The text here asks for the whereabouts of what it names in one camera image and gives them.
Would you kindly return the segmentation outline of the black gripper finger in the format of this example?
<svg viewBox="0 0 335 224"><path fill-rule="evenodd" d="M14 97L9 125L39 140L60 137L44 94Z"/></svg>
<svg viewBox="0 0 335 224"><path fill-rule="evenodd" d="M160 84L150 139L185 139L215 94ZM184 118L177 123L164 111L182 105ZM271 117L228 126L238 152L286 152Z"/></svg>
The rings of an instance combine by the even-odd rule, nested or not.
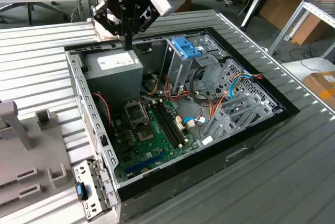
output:
<svg viewBox="0 0 335 224"><path fill-rule="evenodd" d="M106 6L104 1L101 1L96 6L91 6L93 18L105 30L113 36L116 36L121 41L124 50L129 50L129 38L124 35L124 28L121 20L117 18Z"/></svg>
<svg viewBox="0 0 335 224"><path fill-rule="evenodd" d="M159 16L157 9L151 2L135 5L129 32L128 50L132 50L133 36L138 34L138 32L146 31Z"/></svg>

